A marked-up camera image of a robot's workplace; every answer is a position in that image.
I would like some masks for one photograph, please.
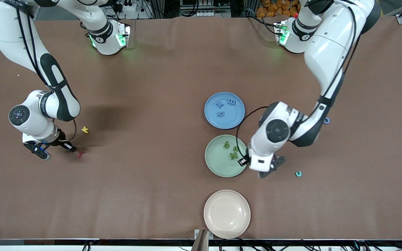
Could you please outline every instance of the brown table surface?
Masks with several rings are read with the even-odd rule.
[[[212,127],[203,113],[221,91],[241,97],[247,112],[276,101],[311,112],[318,82],[303,55],[278,47],[263,25],[140,20],[130,48],[103,56],[78,21],[36,24],[82,105],[73,143],[85,153],[52,147],[43,161],[22,146],[7,114],[44,88],[0,53],[0,238],[193,238],[220,189],[249,202],[243,238],[402,238],[402,25],[394,17],[362,36],[318,141],[287,143],[278,152],[287,162],[264,179],[249,169],[211,173],[207,143],[235,130]],[[242,127],[245,142],[259,116]],[[72,123],[58,125],[72,134]]]

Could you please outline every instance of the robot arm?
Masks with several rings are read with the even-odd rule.
[[[325,8],[317,13],[318,10],[312,8],[314,2],[325,3]],[[356,39],[367,28],[367,17],[376,16],[376,13],[372,14],[374,0],[354,1],[354,4],[339,0],[310,0],[308,3],[308,8],[302,8],[299,13],[300,20],[290,18],[286,21],[287,29],[280,30],[284,35],[278,41],[290,51],[305,52],[306,65],[319,81],[321,94],[310,116],[283,102],[268,106],[249,144],[246,158],[252,170],[269,172],[274,166],[274,152],[287,141],[298,147],[310,146],[316,141],[342,85],[343,63]],[[322,23],[316,29],[318,14]]]
[[[114,54],[129,34],[124,24],[108,21],[103,11],[93,6],[106,0],[0,0],[0,50],[9,60],[37,73],[49,91],[35,90],[12,108],[11,124],[23,133],[23,143],[42,159],[50,155],[40,145],[62,146],[75,151],[65,133],[49,118],[71,121],[80,113],[80,104],[55,60],[40,40],[30,17],[32,6],[60,6],[75,14],[91,35],[93,45],[102,54]]]

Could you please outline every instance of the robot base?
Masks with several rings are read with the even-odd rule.
[[[268,172],[259,172],[258,177],[259,178],[266,178],[269,174],[271,174],[273,171],[277,170],[282,164],[286,162],[286,158],[284,156],[278,156],[273,158],[271,161],[271,168],[269,169]]]
[[[103,43],[99,43],[100,38],[93,38],[92,35],[89,35],[92,46],[103,55],[113,55],[123,47],[128,47],[129,35],[131,33],[131,27],[129,25],[119,23],[115,20],[109,20],[109,22],[114,30]]]
[[[274,27],[274,31],[282,34],[276,35],[276,42],[278,45],[285,47],[292,53],[303,53],[308,45],[310,35],[305,35],[302,37],[304,40],[300,40],[300,38],[292,31],[292,25],[295,20],[296,19],[294,17],[290,17],[289,19],[281,21],[280,23],[274,23],[274,25],[277,25]]]

